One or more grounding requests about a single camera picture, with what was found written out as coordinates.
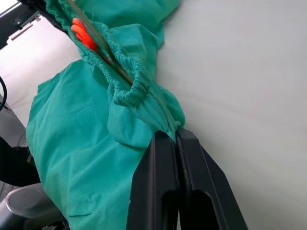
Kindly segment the green shorts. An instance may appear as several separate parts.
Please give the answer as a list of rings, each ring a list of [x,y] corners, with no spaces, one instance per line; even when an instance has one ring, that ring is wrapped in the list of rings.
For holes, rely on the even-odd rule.
[[[176,97],[155,81],[164,21],[179,0],[76,5],[133,84],[79,41],[66,0],[47,0],[82,58],[38,86],[26,138],[42,186],[71,230],[126,230],[132,177],[153,134],[174,138],[185,124]]]

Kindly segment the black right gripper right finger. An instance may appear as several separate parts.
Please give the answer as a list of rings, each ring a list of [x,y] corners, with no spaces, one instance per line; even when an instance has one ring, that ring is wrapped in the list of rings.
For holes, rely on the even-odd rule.
[[[193,132],[176,132],[182,230],[248,230],[229,182]]]

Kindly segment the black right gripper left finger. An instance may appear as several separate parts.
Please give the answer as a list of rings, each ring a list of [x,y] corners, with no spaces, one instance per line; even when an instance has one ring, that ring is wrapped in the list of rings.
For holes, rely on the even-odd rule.
[[[157,131],[133,174],[126,230],[177,230],[178,190],[174,142]]]

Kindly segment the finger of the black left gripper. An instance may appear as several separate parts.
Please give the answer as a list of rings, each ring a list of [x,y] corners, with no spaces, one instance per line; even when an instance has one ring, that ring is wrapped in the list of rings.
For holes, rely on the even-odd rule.
[[[46,9],[40,10],[41,15],[43,15],[55,28],[58,30],[64,32],[66,35],[68,35],[68,32],[64,30],[60,23],[58,23],[54,17],[54,15],[49,14]],[[86,27],[83,25],[82,21],[78,18],[73,18],[72,20],[72,31],[78,38],[78,40],[85,45],[90,50],[94,51],[95,53],[99,54],[98,52],[98,45],[96,42],[91,38],[91,36],[88,34]]]

